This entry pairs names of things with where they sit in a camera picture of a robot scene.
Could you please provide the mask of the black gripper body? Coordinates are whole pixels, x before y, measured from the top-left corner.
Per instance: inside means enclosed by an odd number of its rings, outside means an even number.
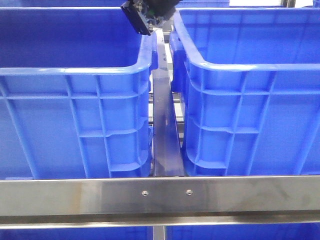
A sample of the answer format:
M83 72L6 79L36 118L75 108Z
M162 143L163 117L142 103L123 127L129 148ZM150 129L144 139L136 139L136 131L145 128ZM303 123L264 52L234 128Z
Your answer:
M176 11L179 0L127 0L121 6L136 33L150 36Z

